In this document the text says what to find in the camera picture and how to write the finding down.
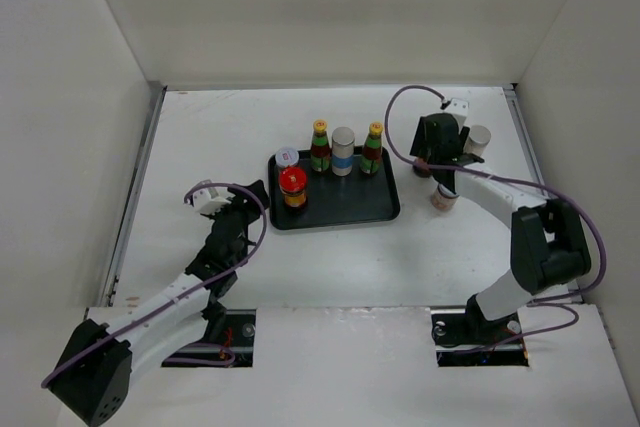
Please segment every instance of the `rectangular opening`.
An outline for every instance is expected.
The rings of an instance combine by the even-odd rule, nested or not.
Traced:
[[[211,329],[213,322],[209,323],[207,334],[198,344],[211,344],[212,347],[200,346],[183,347],[174,354],[176,357],[190,360],[220,361],[220,349],[213,345],[222,345],[231,349],[235,355],[233,364],[227,366],[198,365],[191,363],[163,362],[162,367],[185,368],[185,367],[211,367],[211,368],[232,368],[232,367],[252,367],[253,366],[253,342],[256,333],[256,311],[255,310],[228,310],[224,322]]]
[[[433,310],[431,336],[436,344],[436,361],[439,367],[528,367],[527,351],[522,340],[491,348],[489,346],[519,332],[517,313],[496,323],[482,332],[469,328],[464,309]],[[481,352],[467,353],[478,347],[489,347]]]

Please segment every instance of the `green label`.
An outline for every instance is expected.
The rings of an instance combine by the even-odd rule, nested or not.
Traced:
[[[369,160],[365,157],[360,158],[360,169],[365,174],[375,174],[380,168],[380,159]]]
[[[316,172],[324,172],[331,165],[331,158],[327,157],[315,157],[311,156],[311,168]]]
[[[318,137],[317,135],[314,135],[313,139],[311,140],[311,143],[313,145],[323,146],[329,143],[329,139],[327,138],[326,135],[322,135],[320,137]]]
[[[370,147],[372,149],[379,149],[382,146],[382,140],[381,139],[372,139],[371,137],[367,137],[367,140],[364,143],[364,145],[366,145],[367,147]]]

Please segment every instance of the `gold bottle cap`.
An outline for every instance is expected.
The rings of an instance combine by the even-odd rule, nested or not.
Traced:
[[[313,123],[313,131],[316,134],[324,134],[327,131],[327,121],[318,119]]]
[[[384,126],[380,122],[373,122],[369,126],[369,133],[371,135],[381,135],[384,130]]]

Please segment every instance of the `glass bottle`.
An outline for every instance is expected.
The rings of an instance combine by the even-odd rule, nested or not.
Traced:
[[[311,169],[315,172],[326,172],[331,166],[331,147],[327,137],[327,122],[316,120],[313,123],[311,138]]]
[[[362,147],[360,158],[360,170],[366,175],[375,175],[382,162],[382,131],[384,127],[380,122],[369,125],[369,135]]]

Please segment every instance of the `white panel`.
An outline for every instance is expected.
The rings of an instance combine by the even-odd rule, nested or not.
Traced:
[[[201,282],[195,275],[180,274],[162,292],[154,295],[138,308],[130,310],[126,315],[121,315],[109,322],[107,333],[113,334],[129,324],[148,316],[168,302],[173,302],[171,308],[147,320],[143,324],[144,328],[134,329],[116,337],[118,342],[129,342],[134,367],[140,361],[140,357],[143,356],[145,350],[166,340],[166,336],[171,335],[172,331],[176,330],[176,326],[186,317],[192,315],[202,317],[200,313],[209,304],[209,291],[207,289],[196,290],[191,295],[178,300],[178,296],[185,290],[191,289]]]
[[[476,296],[480,311],[487,320],[510,315],[532,299],[533,296],[520,287],[511,270]]]
[[[637,427],[596,308],[576,309],[577,325],[527,341],[529,368],[438,368],[425,308],[260,309],[252,368],[155,369],[110,422]],[[92,315],[108,318],[100,310]],[[558,309],[521,311],[525,331],[568,317]],[[64,409],[57,426],[82,423]]]
[[[170,85],[517,81],[565,0],[109,0]]]
[[[0,0],[0,425],[41,391],[113,246],[148,105],[104,0]]]
[[[610,269],[592,296],[640,406],[640,0],[568,0],[518,89],[545,179],[602,229]]]
[[[497,175],[487,164],[476,164],[474,170]],[[456,193],[480,205],[511,229],[512,214],[521,207],[539,207],[547,197],[523,190],[520,186],[501,184],[486,177],[455,173]]]
[[[361,143],[369,123],[384,117],[396,90],[370,86],[167,94],[116,305],[134,305],[155,295],[202,248],[211,222],[183,205],[182,195],[191,186],[206,178],[266,182],[269,157],[283,145],[308,149],[317,118],[326,119],[330,131],[350,126]],[[469,102],[469,125],[491,130],[485,158],[496,172],[531,179],[501,88],[446,87],[442,92]],[[406,92],[398,99],[391,135],[402,152],[408,155],[419,117],[439,112],[439,106],[425,92]],[[224,304],[464,304],[509,269],[509,231],[499,220],[466,199],[449,213],[437,211],[429,201],[435,181],[419,179],[393,156],[392,165],[402,204],[395,221],[289,232],[270,227],[263,249],[238,272]],[[260,222],[251,227],[254,236],[260,227]]]

